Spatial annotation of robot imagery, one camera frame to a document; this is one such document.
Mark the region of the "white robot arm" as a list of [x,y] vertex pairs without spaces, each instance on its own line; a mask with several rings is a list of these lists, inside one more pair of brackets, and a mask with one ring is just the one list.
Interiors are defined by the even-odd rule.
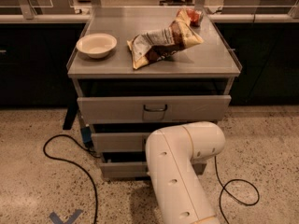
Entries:
[[164,224],[221,224],[192,167],[221,153],[225,136],[212,122],[165,127],[151,133],[146,161]]

